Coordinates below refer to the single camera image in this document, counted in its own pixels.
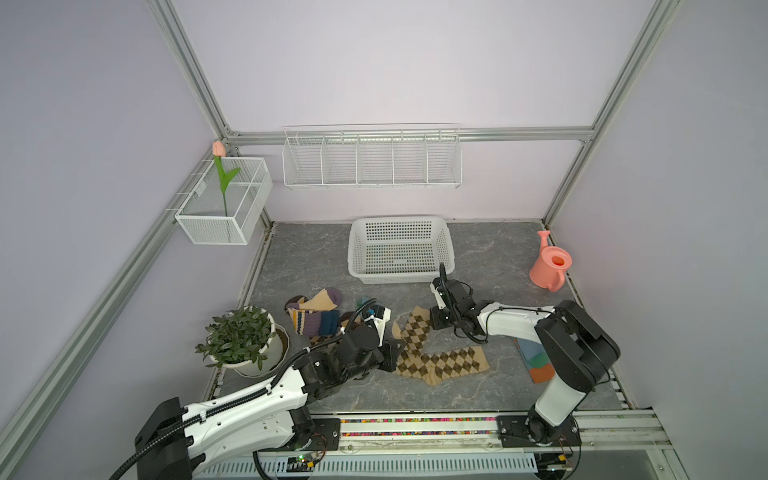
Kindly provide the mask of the tan argyle sock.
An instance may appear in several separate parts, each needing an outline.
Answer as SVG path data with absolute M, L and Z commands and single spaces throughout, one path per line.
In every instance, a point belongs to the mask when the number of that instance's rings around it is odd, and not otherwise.
M 404 352 L 415 356 L 423 353 L 429 332 L 431 331 L 430 312 L 422 307 L 415 307 L 401 327 L 397 321 L 392 324 L 392 335 L 404 343 Z
M 434 387 L 447 380 L 483 373 L 489 368 L 483 348 L 474 346 L 439 354 L 404 351 L 397 360 L 395 373 Z

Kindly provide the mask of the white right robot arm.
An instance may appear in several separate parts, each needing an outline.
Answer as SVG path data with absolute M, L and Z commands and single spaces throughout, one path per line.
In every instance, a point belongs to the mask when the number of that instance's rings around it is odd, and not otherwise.
M 459 329 L 478 344 L 492 336 L 535 342 L 554 369 L 554 376 L 527 414 L 497 418 L 502 445 L 547 447 L 565 440 L 579 446 L 574 411 L 602 380 L 610 378 L 610 369 L 621 356 L 610 335 L 571 300 L 544 307 L 476 301 L 468 285 L 446 277 L 435 278 L 430 289 L 436 300 L 430 310 L 435 328 Z

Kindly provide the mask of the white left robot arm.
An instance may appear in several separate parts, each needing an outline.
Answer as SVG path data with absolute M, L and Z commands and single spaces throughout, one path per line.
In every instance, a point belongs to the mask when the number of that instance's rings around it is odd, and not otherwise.
M 273 376 L 232 394 L 187 406 L 167 399 L 111 476 L 120 479 L 134 469 L 140 479 L 191 479 L 239 455 L 302 447 L 315 433 L 309 404 L 372 370 L 394 371 L 404 348 L 403 340 L 384 338 L 374 326 L 358 326 L 303 348 Z

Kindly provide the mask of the beige purple striped sock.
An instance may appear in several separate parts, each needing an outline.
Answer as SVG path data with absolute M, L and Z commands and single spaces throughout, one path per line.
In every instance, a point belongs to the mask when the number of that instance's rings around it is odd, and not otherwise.
M 335 335 L 339 329 L 342 293 L 335 288 L 325 288 L 314 297 L 295 296 L 284 306 L 297 334 L 306 337 Z

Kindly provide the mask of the pink watering can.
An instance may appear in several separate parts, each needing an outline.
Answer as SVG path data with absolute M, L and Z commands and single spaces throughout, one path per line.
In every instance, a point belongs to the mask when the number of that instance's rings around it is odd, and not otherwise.
M 564 286 L 566 273 L 573 260 L 566 250 L 549 244 L 549 231 L 542 230 L 537 234 L 539 255 L 529 272 L 529 278 L 539 288 L 556 292 Z

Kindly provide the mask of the white plastic perforated basket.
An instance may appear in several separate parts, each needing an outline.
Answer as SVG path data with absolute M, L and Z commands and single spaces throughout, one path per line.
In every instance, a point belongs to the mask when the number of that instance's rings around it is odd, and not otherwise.
M 437 216 L 372 217 L 351 225 L 347 265 L 364 284 L 431 282 L 455 270 L 447 222 Z

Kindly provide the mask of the green potted plant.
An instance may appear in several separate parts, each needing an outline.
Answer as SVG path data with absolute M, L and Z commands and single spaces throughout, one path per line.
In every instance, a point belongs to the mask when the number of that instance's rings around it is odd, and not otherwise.
M 209 367 L 230 370 L 245 378 L 258 378 L 284 359 L 288 341 L 284 331 L 264 308 L 247 305 L 215 316 L 205 327 L 205 340 L 195 351 Z

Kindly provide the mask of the pink artificial tulip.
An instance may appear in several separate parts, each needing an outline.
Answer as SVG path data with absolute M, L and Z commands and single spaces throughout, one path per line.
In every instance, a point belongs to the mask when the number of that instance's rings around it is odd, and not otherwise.
M 232 170 L 227 171 L 224 168 L 223 158 L 226 156 L 227 151 L 221 141 L 214 141 L 212 144 L 213 163 L 217 172 L 219 187 L 222 196 L 222 202 L 224 207 L 224 213 L 229 216 L 229 208 L 227 201 L 227 190 L 231 181 L 239 174 L 240 168 L 235 167 Z

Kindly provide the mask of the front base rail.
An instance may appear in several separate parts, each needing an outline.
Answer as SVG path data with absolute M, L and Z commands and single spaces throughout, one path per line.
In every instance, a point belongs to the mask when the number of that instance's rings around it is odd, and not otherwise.
M 254 450 L 383 453 L 403 450 L 574 453 L 666 450 L 672 442 L 650 410 L 582 411 L 557 428 L 530 432 L 521 412 L 312 414 L 308 408 L 261 414 L 209 415 L 177 438 L 191 457 L 242 455 Z

